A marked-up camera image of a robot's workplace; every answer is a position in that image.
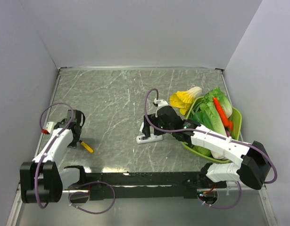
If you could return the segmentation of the white remote control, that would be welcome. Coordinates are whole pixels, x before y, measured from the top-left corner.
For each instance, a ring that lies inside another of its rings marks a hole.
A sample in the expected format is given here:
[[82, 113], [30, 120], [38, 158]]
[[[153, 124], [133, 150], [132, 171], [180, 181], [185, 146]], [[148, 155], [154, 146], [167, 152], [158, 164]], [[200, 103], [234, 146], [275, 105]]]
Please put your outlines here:
[[158, 142], [158, 141], [162, 141], [163, 140], [163, 136], [162, 135], [154, 135], [151, 134], [149, 137], [146, 137], [145, 135], [142, 136], [137, 136], [136, 137], [136, 142], [137, 144], [146, 144], [146, 143], [153, 143], [153, 142]]

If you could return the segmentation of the yellow handle screwdriver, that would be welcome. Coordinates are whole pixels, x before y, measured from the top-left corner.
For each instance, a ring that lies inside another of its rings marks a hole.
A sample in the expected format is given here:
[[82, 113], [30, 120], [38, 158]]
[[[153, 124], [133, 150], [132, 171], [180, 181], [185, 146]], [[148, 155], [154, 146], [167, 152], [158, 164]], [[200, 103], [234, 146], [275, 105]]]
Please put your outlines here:
[[82, 146], [85, 150], [87, 150], [87, 151], [90, 152], [90, 153], [94, 153], [94, 150], [93, 150], [89, 145], [87, 145], [84, 141], [79, 140], [79, 143], [81, 144], [81, 146]]

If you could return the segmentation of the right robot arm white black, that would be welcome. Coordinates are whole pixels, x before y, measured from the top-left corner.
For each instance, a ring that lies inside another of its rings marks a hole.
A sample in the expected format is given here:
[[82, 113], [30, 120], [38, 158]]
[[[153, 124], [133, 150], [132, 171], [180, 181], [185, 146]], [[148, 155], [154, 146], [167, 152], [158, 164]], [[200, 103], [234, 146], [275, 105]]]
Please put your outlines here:
[[272, 162], [264, 145], [258, 141], [241, 142], [216, 133], [193, 120], [183, 120], [170, 106], [164, 106], [153, 114], [144, 114], [145, 121], [155, 131], [171, 134], [178, 141], [210, 150], [230, 160], [226, 164], [206, 164], [200, 175], [204, 187], [221, 181], [240, 181], [259, 190], [266, 184]]

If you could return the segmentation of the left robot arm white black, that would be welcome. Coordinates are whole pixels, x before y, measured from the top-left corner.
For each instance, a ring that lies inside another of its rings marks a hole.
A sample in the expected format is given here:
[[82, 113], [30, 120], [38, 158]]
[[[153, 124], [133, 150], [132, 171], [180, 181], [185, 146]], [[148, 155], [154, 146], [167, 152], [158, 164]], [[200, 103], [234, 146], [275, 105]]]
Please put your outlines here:
[[58, 202], [63, 190], [70, 186], [82, 189], [87, 177], [83, 166], [67, 166], [59, 170], [66, 148], [76, 148], [80, 141], [85, 115], [69, 110], [67, 117], [57, 122], [42, 151], [31, 161], [20, 166], [20, 190], [23, 203], [37, 203], [45, 208]]

